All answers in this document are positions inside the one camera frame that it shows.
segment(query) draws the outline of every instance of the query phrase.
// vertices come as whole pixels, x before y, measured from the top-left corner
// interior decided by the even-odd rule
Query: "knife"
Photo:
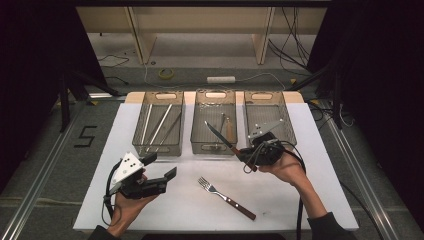
[[[224,136],[222,136],[222,134],[220,132],[218,132],[215,128],[213,128],[208,122],[205,121],[206,126],[209,128],[209,130],[211,130],[211,132],[217,137],[219,138],[225,145],[227,145],[228,148],[231,149],[231,151],[237,156],[237,158],[239,158],[239,156],[241,155],[240,150],[238,150],[236,147],[233,146],[233,144],[231,144],[226,138],[224,138]],[[258,169],[254,164],[252,163],[246,163],[246,165],[252,169],[252,171],[256,172],[256,170]]]

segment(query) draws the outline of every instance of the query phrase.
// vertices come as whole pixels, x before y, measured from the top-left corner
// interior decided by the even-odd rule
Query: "person's left hand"
[[[137,218],[141,210],[159,195],[154,195],[141,199],[127,199],[120,192],[115,195],[115,209],[112,221],[107,231],[115,237],[120,237]]]

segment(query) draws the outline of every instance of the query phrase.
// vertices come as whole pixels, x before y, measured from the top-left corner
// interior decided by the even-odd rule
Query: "black cable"
[[[305,171],[305,174],[306,174],[305,162],[303,161],[303,158],[300,155],[299,150],[297,150],[296,146],[294,146],[292,143],[290,143],[288,141],[280,141],[280,142],[289,144],[291,147],[293,147],[294,150],[296,150],[296,153],[299,156],[297,156],[296,154],[294,154],[293,152],[288,151],[288,150],[284,150],[284,152],[292,155],[297,161],[299,161],[300,165],[302,166],[303,171]],[[299,206],[298,206],[298,209],[297,209],[297,222],[296,222],[296,239],[297,240],[300,240],[301,236],[302,236],[302,232],[301,232],[302,231],[302,214],[303,214],[303,201],[302,201],[302,198],[299,198]]]
[[[365,204],[362,203],[362,201],[353,193],[353,191],[346,184],[344,184],[340,180],[339,180],[339,182],[340,182],[340,185],[342,185],[355,198],[355,200],[359,203],[359,205],[361,205],[361,207],[364,209],[365,213],[368,215],[371,222],[373,223],[375,229],[377,230],[378,236],[380,237],[381,240],[384,240],[383,234],[381,233],[380,229],[378,228],[377,222],[373,218],[373,216],[372,216],[370,210],[367,208],[367,206],[365,206]]]
[[[300,66],[301,68],[308,70],[305,65],[299,63],[294,58],[290,57],[287,53],[285,53],[283,51],[283,49],[279,49],[271,40],[269,40],[269,43],[271,43],[271,45],[270,45],[271,51],[280,58],[280,65],[281,65],[281,67],[284,68],[284,70],[287,71],[287,69],[284,67],[283,63],[281,62],[281,60],[294,63],[294,64]]]
[[[122,64],[124,64],[124,63],[126,63],[126,62],[128,62],[130,60],[129,58],[126,58],[126,57],[118,57],[118,56],[115,56],[115,55],[107,55],[107,56],[105,56],[103,58],[97,59],[97,61],[99,61],[99,62],[100,61],[103,61],[103,60],[105,60],[108,57],[115,57],[115,58],[119,58],[119,59],[124,59],[124,61],[121,62],[121,63],[118,63],[116,65],[113,65],[113,66],[103,66],[103,67],[114,68],[114,67],[119,66],[119,65],[122,65]]]
[[[332,114],[333,114],[333,110],[332,110],[332,109],[324,109],[324,108],[321,108],[321,107],[320,107],[320,106],[318,106],[317,104],[313,103],[311,100],[305,100],[305,102],[306,102],[309,106],[312,106],[312,107],[314,108],[314,109],[311,109],[311,108],[310,108],[311,112],[312,112],[312,111],[319,111],[319,112],[321,113],[321,116],[320,116],[318,119],[315,119],[315,118],[314,118],[315,122],[321,121],[321,120],[324,118],[325,114],[330,114],[330,115],[332,115]]]
[[[113,207],[113,205],[111,204],[112,195],[109,193],[110,182],[112,180],[113,173],[116,171],[116,169],[119,168],[120,165],[121,165],[121,161],[119,161],[117,164],[115,164],[115,166],[113,166],[112,170],[109,173],[109,177],[108,177],[107,182],[106,182],[106,193],[103,197],[102,218],[103,218],[103,209],[104,209],[104,206],[106,206],[106,208],[109,212],[109,215],[110,215],[110,219],[112,219],[112,216],[113,216],[113,208],[112,207]]]
[[[328,122],[328,121],[330,121],[331,119],[333,118],[333,116],[330,116],[327,120],[325,120],[325,122],[318,128],[318,131],[320,131],[321,130],[321,128],[322,127],[324,127],[324,125]]]
[[[306,66],[306,63],[305,63],[304,59],[306,59],[308,61],[308,57],[306,55],[309,56],[309,53],[306,51],[306,49],[303,47],[303,44],[299,40],[299,38],[298,38],[298,30],[297,30],[298,29],[298,25],[299,25],[299,21],[298,21],[299,8],[297,8],[297,7],[294,7],[293,8],[293,23],[292,23],[292,25],[290,25],[290,22],[289,22],[289,20],[287,18],[286,12],[284,11],[284,8],[283,7],[281,8],[281,10],[282,10],[283,15],[284,15],[284,18],[286,20],[287,26],[289,27],[289,30],[290,30],[289,36],[286,39],[286,43],[287,43],[287,40],[289,39],[290,35],[292,35],[293,36],[293,39],[296,42],[296,48],[297,48],[297,52],[299,54],[299,57],[300,57],[303,65]]]
[[[105,207],[104,207],[105,205],[106,205],[106,207],[116,207],[119,210],[119,219],[118,219],[118,221],[116,221],[115,224],[109,224],[109,223],[106,222],[106,220],[104,218],[104,215],[103,215],[103,212],[104,212],[104,209],[105,209]],[[122,217],[121,212],[122,212],[121,207],[119,207],[118,205],[103,204],[103,206],[102,206],[102,221],[103,221],[103,223],[106,224],[109,227],[115,226],[121,220],[121,217]]]
[[[296,84],[295,86],[292,86],[288,89],[288,91],[297,91],[301,88],[305,87],[306,85],[315,82],[316,80],[320,79],[320,77],[327,73],[328,65],[323,67],[322,69],[316,71],[314,74],[310,75],[308,78],[304,79],[301,83]]]
[[[125,85],[129,85],[129,84],[130,84],[129,82],[125,81],[124,79],[119,78],[119,77],[115,77],[115,76],[112,76],[112,77],[105,77],[105,78],[106,78],[106,79],[108,79],[108,78],[115,78],[115,79],[118,79],[119,81],[123,82]]]

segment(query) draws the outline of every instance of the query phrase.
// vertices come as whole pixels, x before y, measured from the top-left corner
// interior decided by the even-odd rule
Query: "fork handle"
[[[244,208],[242,205],[238,204],[236,201],[234,201],[233,199],[227,197],[227,200],[225,200],[228,204],[230,204],[231,206],[233,206],[235,209],[239,210],[241,213],[243,213],[244,215],[246,215],[246,217],[255,220],[256,215],[254,213],[252,213],[251,211],[247,210],[246,208]]]

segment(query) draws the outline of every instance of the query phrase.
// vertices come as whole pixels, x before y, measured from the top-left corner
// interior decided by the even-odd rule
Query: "person's right hand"
[[[286,152],[273,165],[259,166],[259,171],[272,173],[280,180],[290,183],[293,186],[298,181],[307,178],[299,161]]]
[[[145,181],[147,177],[143,174],[142,179]],[[113,211],[111,224],[107,231],[115,237],[120,237],[137,218],[141,210],[158,196],[159,195],[141,199],[127,199],[122,193],[117,192],[115,196],[115,209]]]

